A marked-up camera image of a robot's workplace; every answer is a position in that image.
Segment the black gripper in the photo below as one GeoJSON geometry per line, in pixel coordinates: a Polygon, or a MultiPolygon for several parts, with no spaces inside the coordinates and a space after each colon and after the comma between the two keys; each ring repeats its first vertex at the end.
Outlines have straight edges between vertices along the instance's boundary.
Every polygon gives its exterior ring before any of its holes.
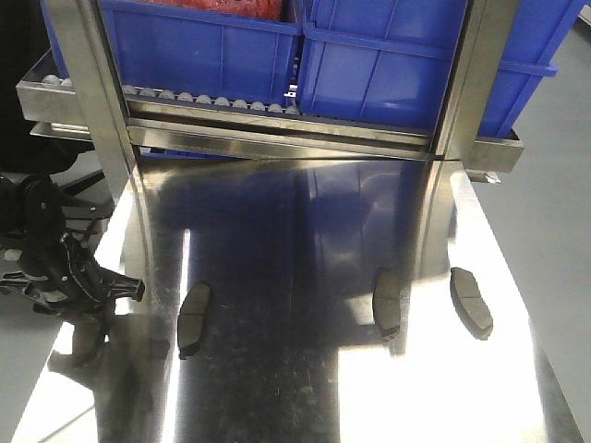
{"type": "Polygon", "coordinates": [[[143,280],[105,271],[88,246],[97,223],[113,210],[111,201],[70,196],[47,176],[18,183],[3,176],[1,259],[18,271],[2,276],[1,293],[19,293],[47,315],[93,312],[119,298],[140,302],[143,280]]]}

